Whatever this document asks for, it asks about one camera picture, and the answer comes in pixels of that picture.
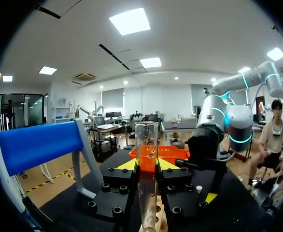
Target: glass test tube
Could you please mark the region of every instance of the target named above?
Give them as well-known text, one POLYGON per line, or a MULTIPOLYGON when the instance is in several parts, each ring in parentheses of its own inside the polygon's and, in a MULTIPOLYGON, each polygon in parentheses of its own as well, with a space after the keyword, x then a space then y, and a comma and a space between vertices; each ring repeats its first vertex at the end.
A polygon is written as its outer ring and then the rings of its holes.
POLYGON ((136 122, 136 162, 140 168, 138 182, 141 224, 144 232, 154 232, 156 225, 156 165, 158 163, 158 122, 136 122))

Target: beige t-shirt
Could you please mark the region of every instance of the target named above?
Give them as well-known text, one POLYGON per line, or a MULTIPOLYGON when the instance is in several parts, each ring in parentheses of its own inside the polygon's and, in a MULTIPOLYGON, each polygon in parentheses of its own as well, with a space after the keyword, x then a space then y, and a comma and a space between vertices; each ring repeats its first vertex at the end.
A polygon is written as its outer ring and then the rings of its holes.
POLYGON ((283 146, 283 121, 281 125, 276 125, 274 122, 269 121, 263 128, 262 135, 259 142, 264 145, 266 150, 271 150, 275 152, 281 152, 283 146), (272 134, 272 128, 274 131, 280 131, 282 126, 282 131, 280 136, 274 136, 272 134))

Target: headphones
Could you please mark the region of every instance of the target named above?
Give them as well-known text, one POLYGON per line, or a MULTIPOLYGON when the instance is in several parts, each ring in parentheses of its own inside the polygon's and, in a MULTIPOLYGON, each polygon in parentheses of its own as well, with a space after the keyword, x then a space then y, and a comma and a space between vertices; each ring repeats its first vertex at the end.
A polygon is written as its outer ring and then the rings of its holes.
POLYGON ((272 135, 273 136, 275 136, 275 137, 281 136, 282 126, 281 126, 279 131, 276 131, 276 130, 273 129, 273 125, 272 125, 272 122, 271 122, 271 128, 272 128, 272 135))

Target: man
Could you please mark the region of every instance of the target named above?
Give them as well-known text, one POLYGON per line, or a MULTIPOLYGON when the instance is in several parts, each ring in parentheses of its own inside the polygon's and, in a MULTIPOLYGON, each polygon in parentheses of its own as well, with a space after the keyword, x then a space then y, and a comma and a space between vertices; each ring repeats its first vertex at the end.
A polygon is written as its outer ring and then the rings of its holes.
MULTIPOLYGON (((273 118, 268 122, 262 131, 259 141, 259 152, 252 157, 249 171, 248 190, 252 189, 252 180, 256 174, 258 165, 271 168, 274 171, 281 168, 283 161, 283 121, 282 103, 274 100, 271 104, 273 118)), ((278 182, 283 180, 283 168, 278 182)))

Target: ceiling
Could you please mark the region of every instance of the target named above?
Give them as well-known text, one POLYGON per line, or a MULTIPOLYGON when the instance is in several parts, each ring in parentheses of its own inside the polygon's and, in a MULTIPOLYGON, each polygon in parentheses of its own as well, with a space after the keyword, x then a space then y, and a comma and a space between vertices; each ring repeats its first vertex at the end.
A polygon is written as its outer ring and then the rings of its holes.
MULTIPOLYGON (((35 11, 7 49, 0 72, 26 87, 70 83, 80 73, 97 82, 91 91, 164 84, 210 84, 211 78, 237 73, 269 59, 283 39, 273 23, 248 0, 49 0, 44 8, 56 19, 35 11), (143 7, 151 30, 121 36, 109 17, 143 7), (113 52, 131 71, 106 53, 113 52), (160 57, 162 67, 140 69, 139 59, 160 57), (42 66, 57 68, 39 74, 42 66)), ((276 62, 283 65, 283 58, 276 62)))

